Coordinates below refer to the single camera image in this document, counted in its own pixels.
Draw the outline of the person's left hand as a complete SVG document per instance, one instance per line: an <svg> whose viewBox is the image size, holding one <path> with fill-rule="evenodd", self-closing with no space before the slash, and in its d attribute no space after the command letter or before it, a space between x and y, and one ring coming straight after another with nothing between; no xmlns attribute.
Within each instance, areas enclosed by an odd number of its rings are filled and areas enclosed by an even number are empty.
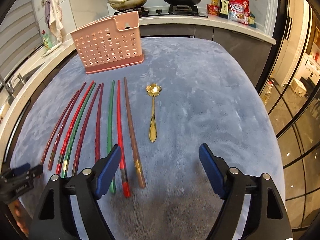
<svg viewBox="0 0 320 240"><path fill-rule="evenodd" d="M22 216L21 206L19 200L15 200L13 202L14 205L14 213L16 215L16 223L20 230L27 236L29 235L29 229L26 226L26 223Z"/></svg>

